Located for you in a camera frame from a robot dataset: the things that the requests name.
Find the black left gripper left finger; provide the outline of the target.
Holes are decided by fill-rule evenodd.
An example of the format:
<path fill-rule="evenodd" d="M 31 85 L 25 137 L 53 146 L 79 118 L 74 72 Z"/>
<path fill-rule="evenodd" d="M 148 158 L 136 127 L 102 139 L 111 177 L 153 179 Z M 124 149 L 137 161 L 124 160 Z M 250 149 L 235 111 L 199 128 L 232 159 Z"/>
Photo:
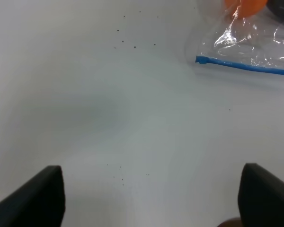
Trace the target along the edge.
<path fill-rule="evenodd" d="M 47 166 L 0 202 L 0 227 L 60 227 L 66 201 L 60 166 Z"/>

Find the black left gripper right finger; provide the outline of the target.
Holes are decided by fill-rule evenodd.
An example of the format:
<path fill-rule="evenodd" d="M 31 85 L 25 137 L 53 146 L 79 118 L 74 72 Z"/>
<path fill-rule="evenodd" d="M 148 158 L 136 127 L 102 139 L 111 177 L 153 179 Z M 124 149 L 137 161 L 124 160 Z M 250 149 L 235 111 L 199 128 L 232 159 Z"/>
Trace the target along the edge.
<path fill-rule="evenodd" d="M 238 207 L 245 227 L 284 227 L 284 182 L 256 163 L 245 164 Z"/>

